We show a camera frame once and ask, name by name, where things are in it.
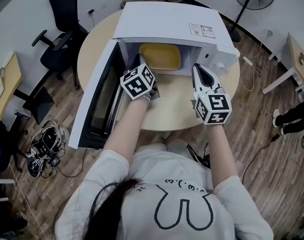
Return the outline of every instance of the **round wooden table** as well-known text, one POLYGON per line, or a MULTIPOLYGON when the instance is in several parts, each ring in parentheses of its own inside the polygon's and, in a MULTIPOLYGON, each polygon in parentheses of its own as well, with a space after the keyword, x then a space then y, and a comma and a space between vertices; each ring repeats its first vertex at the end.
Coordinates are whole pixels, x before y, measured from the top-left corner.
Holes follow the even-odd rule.
MULTIPOLYGON (((113 38, 121 13, 119 10, 102 20, 82 44, 77 60, 77 74, 83 90, 86 89, 107 42, 113 38)), ((161 97, 151 102, 142 129, 176 131, 201 124, 191 103, 194 99, 192 77, 168 74, 156 74, 155 77, 161 97)), ((220 77, 222 86, 231 99, 238 88, 239 78, 239 61, 220 77)))

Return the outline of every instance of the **microwave door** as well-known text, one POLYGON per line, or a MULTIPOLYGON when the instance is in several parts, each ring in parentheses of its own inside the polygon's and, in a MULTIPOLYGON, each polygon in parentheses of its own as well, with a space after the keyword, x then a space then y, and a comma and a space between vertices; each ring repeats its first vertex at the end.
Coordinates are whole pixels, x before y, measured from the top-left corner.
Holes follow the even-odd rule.
POLYGON ((102 148, 114 125, 126 65, 117 40, 109 40, 98 60, 76 113, 68 145, 102 148))

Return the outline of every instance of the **microwave top panel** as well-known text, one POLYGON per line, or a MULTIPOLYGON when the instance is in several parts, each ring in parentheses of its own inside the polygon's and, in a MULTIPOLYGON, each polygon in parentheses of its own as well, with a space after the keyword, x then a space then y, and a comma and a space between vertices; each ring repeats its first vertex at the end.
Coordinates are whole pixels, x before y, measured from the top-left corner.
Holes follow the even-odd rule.
POLYGON ((201 42, 234 48, 216 10, 173 2, 127 2, 113 38, 134 43, 165 38, 183 45, 201 42))

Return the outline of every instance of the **white shirt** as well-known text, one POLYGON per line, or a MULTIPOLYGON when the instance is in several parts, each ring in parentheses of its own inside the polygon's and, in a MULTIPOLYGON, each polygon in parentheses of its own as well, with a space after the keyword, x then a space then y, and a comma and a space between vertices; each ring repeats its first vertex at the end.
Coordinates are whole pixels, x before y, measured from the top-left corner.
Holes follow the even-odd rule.
POLYGON ((235 234, 242 240, 273 239, 238 177, 207 193, 202 165, 159 150, 136 153, 130 166, 123 156, 103 151, 66 204, 55 225, 56 239, 81 240, 96 195, 128 175, 142 182, 124 198, 117 239, 234 240, 235 234))

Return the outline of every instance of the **fan base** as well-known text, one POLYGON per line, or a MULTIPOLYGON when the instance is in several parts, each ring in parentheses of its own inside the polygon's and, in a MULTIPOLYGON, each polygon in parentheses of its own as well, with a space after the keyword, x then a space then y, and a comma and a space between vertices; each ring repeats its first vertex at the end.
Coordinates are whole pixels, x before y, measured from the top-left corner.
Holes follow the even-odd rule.
POLYGON ((226 29, 231 37, 232 42, 238 43, 241 41, 241 36, 236 29, 234 29, 233 32, 231 32, 231 26, 226 26, 226 29))

